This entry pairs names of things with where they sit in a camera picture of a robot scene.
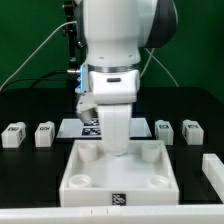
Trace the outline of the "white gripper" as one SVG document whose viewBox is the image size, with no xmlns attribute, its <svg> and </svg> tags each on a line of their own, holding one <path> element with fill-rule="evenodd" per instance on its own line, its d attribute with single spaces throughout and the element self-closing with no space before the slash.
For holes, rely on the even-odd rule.
<svg viewBox="0 0 224 224">
<path fill-rule="evenodd" d="M 99 105 L 98 118 L 104 149 L 120 156 L 127 152 L 132 105 Z"/>
</svg>

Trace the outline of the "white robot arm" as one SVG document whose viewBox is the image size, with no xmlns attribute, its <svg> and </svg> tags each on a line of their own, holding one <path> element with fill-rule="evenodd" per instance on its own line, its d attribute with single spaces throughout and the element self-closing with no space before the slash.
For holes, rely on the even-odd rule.
<svg viewBox="0 0 224 224">
<path fill-rule="evenodd" d="M 140 88 L 141 48 L 160 48 L 174 35 L 174 0 L 75 0 L 78 38 L 87 48 L 77 113 L 98 114 L 102 144 L 127 152 L 132 105 Z"/>
</svg>

